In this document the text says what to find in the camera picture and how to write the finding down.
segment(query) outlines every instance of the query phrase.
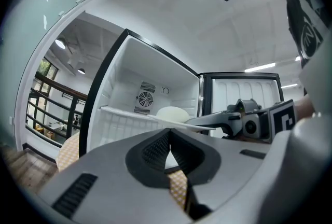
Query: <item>white panel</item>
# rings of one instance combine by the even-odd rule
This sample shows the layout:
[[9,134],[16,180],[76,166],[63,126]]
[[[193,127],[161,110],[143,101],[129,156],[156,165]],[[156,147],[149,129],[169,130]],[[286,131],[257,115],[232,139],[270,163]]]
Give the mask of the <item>white panel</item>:
[[194,74],[133,37],[128,38],[122,66],[168,87],[181,87],[192,82],[198,84],[198,78]]
[[111,107],[102,107],[98,112],[100,115],[96,116],[96,120],[98,120],[93,125],[91,149],[163,128],[155,120],[141,114],[130,113]]
[[[212,113],[226,110],[238,99],[254,99],[262,108],[271,107],[280,101],[278,85],[275,80],[264,79],[213,79]],[[213,137],[222,137],[221,129],[210,132]]]
[[[137,104],[136,96],[142,81],[156,87],[152,93],[151,115],[171,105],[186,110],[191,117],[197,115],[198,77],[161,52],[129,36],[116,53],[100,85],[90,120],[93,125],[89,127],[87,151],[101,144],[162,128],[144,115],[130,115]],[[169,94],[162,93],[164,87],[170,90]],[[106,105],[113,109],[111,113],[102,111],[94,115]]]

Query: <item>ceiling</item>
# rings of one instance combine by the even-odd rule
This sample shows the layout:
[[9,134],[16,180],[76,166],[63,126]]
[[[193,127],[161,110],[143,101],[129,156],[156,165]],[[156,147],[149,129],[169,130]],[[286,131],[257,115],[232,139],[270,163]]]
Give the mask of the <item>ceiling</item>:
[[59,59],[73,74],[84,68],[85,76],[93,79],[119,35],[79,18],[60,34],[67,41],[68,48],[61,49],[53,43],[49,55]]
[[298,81],[286,0],[97,1],[87,13],[141,34],[198,72],[277,62],[269,72],[284,76],[283,82]]

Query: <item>glass partition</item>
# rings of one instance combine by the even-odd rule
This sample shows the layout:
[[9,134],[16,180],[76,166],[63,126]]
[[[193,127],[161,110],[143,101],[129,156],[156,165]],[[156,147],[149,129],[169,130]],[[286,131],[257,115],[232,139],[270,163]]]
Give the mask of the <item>glass partition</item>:
[[[20,81],[35,48],[60,18],[84,0],[13,0],[1,27],[0,82],[5,83],[0,97],[2,142],[14,146],[14,128],[8,122],[15,114]],[[40,81],[34,88],[40,90]],[[42,92],[49,91],[43,84]]]

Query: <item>ventilation grille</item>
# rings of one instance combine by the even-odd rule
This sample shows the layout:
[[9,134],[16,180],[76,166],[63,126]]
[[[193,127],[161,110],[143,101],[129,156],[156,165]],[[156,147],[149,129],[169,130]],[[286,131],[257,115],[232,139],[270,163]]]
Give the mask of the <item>ventilation grille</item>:
[[153,102],[153,97],[149,92],[143,92],[139,96],[139,103],[143,107],[149,107]]
[[96,180],[97,177],[92,174],[81,174],[52,207],[61,215],[71,218]]
[[143,81],[141,84],[141,89],[146,90],[148,92],[154,93],[156,90],[156,86],[152,85],[148,82]]
[[149,109],[144,109],[144,108],[140,108],[140,107],[135,107],[134,109],[134,113],[137,113],[137,114],[149,114],[150,113],[150,110]]

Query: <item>railing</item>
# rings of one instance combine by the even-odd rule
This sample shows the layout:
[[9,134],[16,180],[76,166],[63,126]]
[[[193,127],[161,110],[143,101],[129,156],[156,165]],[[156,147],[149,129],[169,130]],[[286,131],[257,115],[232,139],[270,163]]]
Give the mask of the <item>railing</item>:
[[[71,105],[70,107],[66,106],[66,105],[63,105],[51,98],[49,98],[48,96],[42,94],[41,92],[31,88],[31,93],[30,93],[30,97],[29,97],[29,101],[27,102],[28,105],[31,105],[32,107],[35,108],[34,110],[34,116],[30,115],[29,113],[26,113],[26,117],[31,119],[33,121],[33,127],[29,126],[28,124],[25,125],[25,127],[31,131],[32,133],[34,133],[35,135],[37,135],[38,137],[48,141],[49,143],[57,146],[57,147],[61,147],[62,144],[59,144],[58,142],[42,135],[40,132],[37,131],[36,129],[36,124],[38,124],[41,128],[46,129],[48,131],[50,131],[51,133],[53,134],[56,134],[62,138],[64,138],[65,140],[67,140],[68,138],[70,138],[72,136],[72,128],[75,128],[75,129],[78,129],[80,130],[80,125],[76,125],[76,124],[73,124],[73,121],[74,121],[74,115],[77,114],[77,115],[80,115],[82,116],[83,113],[80,112],[80,111],[77,111],[76,110],[76,105],[78,104],[78,102],[85,102],[87,100],[87,95],[83,94],[83,93],[80,93],[76,90],[73,90],[69,87],[66,87],[60,83],[57,83],[47,77],[45,77],[44,75],[42,75],[41,73],[37,72],[35,77],[39,80],[41,80],[43,83],[46,83],[47,85],[49,85],[50,87],[56,89],[56,90],[59,90],[61,92],[63,92],[63,94],[66,94],[68,95],[70,98],[71,98]],[[38,105],[36,104],[33,104],[31,101],[30,101],[30,98],[39,98],[42,97],[45,99],[46,102],[49,102],[49,103],[52,103],[54,105],[57,105],[58,107],[62,108],[62,109],[65,109],[67,110],[69,113],[68,113],[68,119],[67,120],[63,120],[61,119],[60,117],[50,113],[50,112],[47,112],[45,109],[42,109],[40,108]],[[64,125],[67,126],[66,128],[66,133],[62,133],[60,130],[58,129],[54,129],[52,126],[49,126],[47,124],[44,124],[42,121],[38,120],[37,119],[37,113],[41,112],[43,113],[44,115],[47,115],[49,116],[50,118],[56,120],[59,122],[59,125],[62,123]]]

